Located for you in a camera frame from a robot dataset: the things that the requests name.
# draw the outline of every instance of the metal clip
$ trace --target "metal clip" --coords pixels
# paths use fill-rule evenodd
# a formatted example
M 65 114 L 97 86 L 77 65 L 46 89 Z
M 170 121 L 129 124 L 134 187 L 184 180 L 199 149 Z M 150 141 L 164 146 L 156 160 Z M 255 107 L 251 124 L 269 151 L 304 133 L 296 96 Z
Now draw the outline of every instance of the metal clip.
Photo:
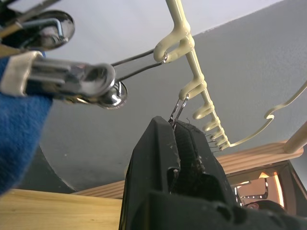
M 115 82 L 109 64 L 43 58 L 38 51 L 12 56 L 0 82 L 0 91 L 11 96 L 49 95 L 72 103 L 97 104 L 106 109 L 126 102 L 127 89 Z
M 175 108 L 174 108 L 174 110 L 173 110 L 173 112 L 172 112 L 172 114 L 171 114 L 171 116 L 170 116 L 170 118 L 168 120 L 168 122 L 171 124 L 173 129 L 176 128 L 176 121 L 179 119 L 179 116 L 180 116 L 183 108 L 186 106 L 186 103 L 187 103 L 188 99 L 189 99 L 189 95 L 188 94 L 186 95 L 186 98 L 184 100 L 178 99 L 177 104 L 176 104 L 176 106 L 175 106 Z

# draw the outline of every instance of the wooden board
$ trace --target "wooden board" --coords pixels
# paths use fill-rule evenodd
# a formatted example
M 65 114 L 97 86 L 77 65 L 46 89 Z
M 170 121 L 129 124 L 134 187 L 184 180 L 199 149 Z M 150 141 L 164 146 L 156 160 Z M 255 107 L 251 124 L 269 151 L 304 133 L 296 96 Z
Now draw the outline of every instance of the wooden board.
M 242 170 L 256 168 L 262 165 L 286 161 L 299 157 L 304 149 L 300 148 L 295 153 L 289 154 L 284 151 L 284 141 L 271 143 L 252 149 L 247 149 L 232 154 L 217 157 L 226 174 L 235 173 Z M 119 181 L 87 190 L 79 191 L 75 194 L 83 196 L 97 196 L 122 199 L 125 181 Z
M 118 230 L 121 200 L 12 189 L 0 198 L 1 230 Z

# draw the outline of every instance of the cream plastic hanger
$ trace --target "cream plastic hanger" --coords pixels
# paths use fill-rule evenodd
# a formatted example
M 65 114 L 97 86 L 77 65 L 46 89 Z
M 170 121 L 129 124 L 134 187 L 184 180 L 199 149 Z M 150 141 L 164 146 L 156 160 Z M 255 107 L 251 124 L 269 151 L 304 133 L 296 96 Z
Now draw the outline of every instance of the cream plastic hanger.
M 212 120 L 207 123 L 202 129 L 207 132 L 213 128 L 217 128 L 215 132 L 211 135 L 212 140 L 216 140 L 216 146 L 219 146 L 219 150 L 224 150 L 228 147 L 237 146 L 242 144 L 243 142 L 250 140 L 262 130 L 264 130 L 274 119 L 273 112 L 282 109 L 292 103 L 306 88 L 307 81 L 303 84 L 303 86 L 285 103 L 279 104 L 273 108 L 271 108 L 264 116 L 267 119 L 266 123 L 258 129 L 252 135 L 245 137 L 244 139 L 237 141 L 235 143 L 230 143 L 228 141 L 228 137 L 225 134 L 225 131 L 221 125 L 221 121 L 217 116 L 212 100 L 210 99 L 207 83 L 204 79 L 204 75 L 201 71 L 201 67 L 199 65 L 197 55 L 194 49 L 195 42 L 193 37 L 190 34 L 190 25 L 184 15 L 184 11 L 182 8 L 181 0 L 166 0 L 167 6 L 171 13 L 171 16 L 174 21 L 174 29 L 173 31 L 163 38 L 155 47 L 153 52 L 153 57 L 157 62 L 161 62 L 165 58 L 165 53 L 167 54 L 166 63 L 177 60 L 178 58 L 186 55 L 188 63 L 193 73 L 193 80 L 190 81 L 179 93 L 179 99 L 184 101 L 188 96 L 189 100 L 195 97 L 198 94 L 201 94 L 204 105 L 200 107 L 193 114 L 194 119 L 201 119 L 207 115 L 210 115 Z M 167 53 L 167 49 L 171 46 L 177 44 L 179 42 L 179 46 Z

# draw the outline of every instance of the blue cloth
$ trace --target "blue cloth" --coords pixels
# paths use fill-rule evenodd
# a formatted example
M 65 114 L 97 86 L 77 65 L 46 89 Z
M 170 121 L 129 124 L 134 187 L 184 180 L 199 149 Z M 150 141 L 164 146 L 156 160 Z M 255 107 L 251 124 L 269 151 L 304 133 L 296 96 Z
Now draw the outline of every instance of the blue cloth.
M 0 80 L 8 58 L 0 59 Z M 39 144 L 52 100 L 44 96 L 10 97 L 0 93 L 0 195 L 15 186 Z

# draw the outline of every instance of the dark gray wall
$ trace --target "dark gray wall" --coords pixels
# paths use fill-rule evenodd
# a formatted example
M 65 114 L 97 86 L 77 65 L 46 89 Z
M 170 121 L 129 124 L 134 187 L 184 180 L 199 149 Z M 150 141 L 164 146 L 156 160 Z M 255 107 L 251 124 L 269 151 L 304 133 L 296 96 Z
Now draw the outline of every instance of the dark gray wall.
M 304 187 L 307 189 L 307 145 L 304 147 L 303 155 L 291 160 L 291 163 Z
M 69 194 L 75 192 L 56 175 L 41 148 L 36 150 L 33 160 L 17 188 L 51 193 Z
M 271 107 L 286 101 L 307 79 L 307 1 L 285 0 L 195 36 L 196 52 L 209 93 L 231 142 L 253 133 Z M 124 178 L 132 150 L 152 117 L 168 119 L 179 90 L 192 79 L 185 58 L 126 81 L 127 105 L 116 111 L 55 102 L 42 150 L 55 172 L 85 189 Z M 275 113 L 254 139 L 220 154 L 289 138 L 307 120 L 307 93 Z M 203 105 L 188 102 L 188 117 L 201 128 L 208 118 L 191 119 Z

